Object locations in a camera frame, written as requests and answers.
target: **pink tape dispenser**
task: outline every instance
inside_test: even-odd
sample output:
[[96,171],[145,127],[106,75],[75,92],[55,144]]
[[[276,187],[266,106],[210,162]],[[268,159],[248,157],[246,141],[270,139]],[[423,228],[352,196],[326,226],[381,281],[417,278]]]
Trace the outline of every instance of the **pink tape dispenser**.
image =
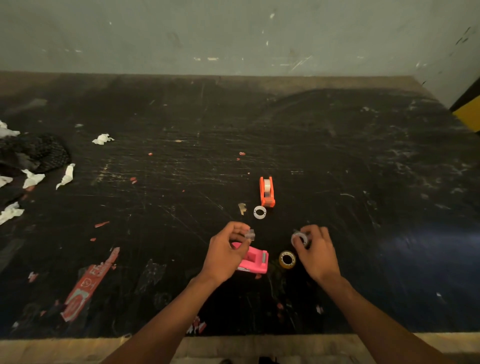
[[[241,243],[232,243],[235,249],[238,249]],[[244,272],[265,274],[268,269],[268,252],[266,250],[248,247],[245,258],[241,261],[237,270]]]

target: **hand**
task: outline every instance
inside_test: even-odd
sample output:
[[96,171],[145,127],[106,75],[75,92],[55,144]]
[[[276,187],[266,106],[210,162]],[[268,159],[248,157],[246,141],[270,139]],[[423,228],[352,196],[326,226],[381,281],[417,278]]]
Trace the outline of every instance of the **hand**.
[[[200,275],[209,277],[219,286],[229,279],[248,252],[251,240],[245,238],[250,226],[242,222],[229,222],[221,232],[210,239],[204,267]],[[230,245],[230,240],[242,243],[238,249]]]
[[312,242],[310,249],[305,249],[301,239],[296,236],[293,246],[297,250],[300,261],[307,273],[319,285],[323,286],[325,280],[332,276],[340,277],[340,267],[336,259],[335,248],[326,227],[319,228],[317,225],[307,225],[300,229],[303,233],[309,233]]

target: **white wall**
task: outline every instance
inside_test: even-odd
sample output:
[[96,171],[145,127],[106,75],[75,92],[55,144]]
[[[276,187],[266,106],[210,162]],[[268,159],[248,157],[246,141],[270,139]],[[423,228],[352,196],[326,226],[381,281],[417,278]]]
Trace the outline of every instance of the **white wall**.
[[479,0],[3,0],[0,70],[413,74],[449,107],[480,76],[479,22]]

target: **crumpled tissue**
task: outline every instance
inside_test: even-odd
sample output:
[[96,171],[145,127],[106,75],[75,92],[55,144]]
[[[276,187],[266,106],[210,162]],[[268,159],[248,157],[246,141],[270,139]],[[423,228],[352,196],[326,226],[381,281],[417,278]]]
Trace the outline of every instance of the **crumpled tissue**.
[[75,163],[68,165],[67,170],[65,171],[65,175],[61,179],[61,182],[57,184],[57,187],[55,187],[56,190],[59,189],[60,186],[64,186],[68,182],[71,182],[73,180],[73,167],[75,167]]
[[100,134],[96,139],[92,140],[92,143],[100,144],[101,146],[105,144],[105,142],[110,142],[115,140],[109,137],[110,134]]
[[10,130],[6,123],[0,121],[0,138],[4,138],[6,136],[17,136],[18,134],[20,134],[19,131]]
[[5,176],[0,176],[0,187],[3,187],[7,183],[10,183],[13,181],[12,177],[5,177]]
[[0,225],[3,224],[4,222],[10,220],[11,218],[14,218],[15,216],[22,215],[25,210],[22,210],[18,207],[20,207],[18,202],[15,202],[11,205],[8,205],[5,208],[5,210],[3,210],[0,214]]
[[42,179],[45,178],[45,174],[34,174],[29,170],[22,170],[23,173],[27,175],[27,178],[24,182],[24,188],[37,185]]

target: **scratched black surface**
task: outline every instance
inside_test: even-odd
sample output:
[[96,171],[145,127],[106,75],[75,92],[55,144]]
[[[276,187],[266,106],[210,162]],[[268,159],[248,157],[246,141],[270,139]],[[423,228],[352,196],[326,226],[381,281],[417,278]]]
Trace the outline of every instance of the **scratched black surface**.
[[[282,82],[275,92],[262,79],[64,75],[1,97],[3,121],[60,135],[76,167],[58,191],[63,171],[47,174],[21,201],[23,216],[0,227],[0,336],[136,332],[200,271],[229,220],[255,229],[269,270],[222,285],[199,313],[202,335],[350,332],[300,264],[277,262],[309,223],[329,227],[344,276],[409,330],[478,331],[478,137],[424,93],[289,95]],[[22,107],[34,98],[48,103]],[[94,145],[100,133],[116,140]],[[256,220],[258,178],[269,175],[276,206]],[[22,183],[3,187],[3,201]],[[55,300],[116,246],[117,268],[64,323]]]

